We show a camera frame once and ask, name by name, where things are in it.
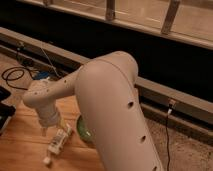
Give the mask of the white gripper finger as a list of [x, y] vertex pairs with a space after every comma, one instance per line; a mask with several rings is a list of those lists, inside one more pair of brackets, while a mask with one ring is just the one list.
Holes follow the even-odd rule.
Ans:
[[62, 120], [59, 124], [58, 127], [62, 129], [64, 132], [68, 132], [68, 126], [64, 120]]
[[41, 134], [42, 134], [42, 136], [46, 136], [46, 134], [47, 134], [47, 128], [46, 127], [41, 128]]

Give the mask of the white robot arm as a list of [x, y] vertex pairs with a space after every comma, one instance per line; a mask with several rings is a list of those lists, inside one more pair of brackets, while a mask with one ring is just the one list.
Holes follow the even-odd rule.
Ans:
[[58, 81], [37, 82], [23, 102], [48, 128], [60, 122], [56, 101], [74, 95], [106, 171], [164, 171], [138, 101], [137, 76], [135, 59], [116, 51]]

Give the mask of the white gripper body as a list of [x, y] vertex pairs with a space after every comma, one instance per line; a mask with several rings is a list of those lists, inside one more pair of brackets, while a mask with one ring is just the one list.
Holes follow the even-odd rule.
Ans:
[[37, 110], [38, 120], [42, 127], [56, 126], [60, 120], [60, 112], [56, 107], [47, 107]]

